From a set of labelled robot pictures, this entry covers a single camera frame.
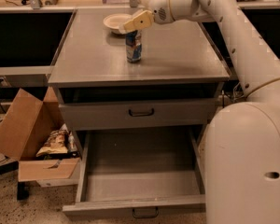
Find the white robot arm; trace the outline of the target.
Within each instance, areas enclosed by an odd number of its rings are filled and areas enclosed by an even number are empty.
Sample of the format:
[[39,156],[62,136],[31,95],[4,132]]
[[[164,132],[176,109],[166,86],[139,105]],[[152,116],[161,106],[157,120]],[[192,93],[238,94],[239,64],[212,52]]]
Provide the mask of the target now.
[[280,60],[236,0],[146,0],[119,27],[215,21],[244,100],[221,109],[207,130],[204,186],[207,224],[280,224]]

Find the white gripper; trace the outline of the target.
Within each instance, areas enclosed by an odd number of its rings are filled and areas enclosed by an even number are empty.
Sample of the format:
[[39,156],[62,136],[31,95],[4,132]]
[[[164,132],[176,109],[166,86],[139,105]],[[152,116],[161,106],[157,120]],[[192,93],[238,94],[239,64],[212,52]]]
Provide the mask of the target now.
[[154,22],[167,24],[173,21],[170,11],[170,0],[147,0],[148,10],[137,11],[119,25],[122,34],[143,30],[150,27]]

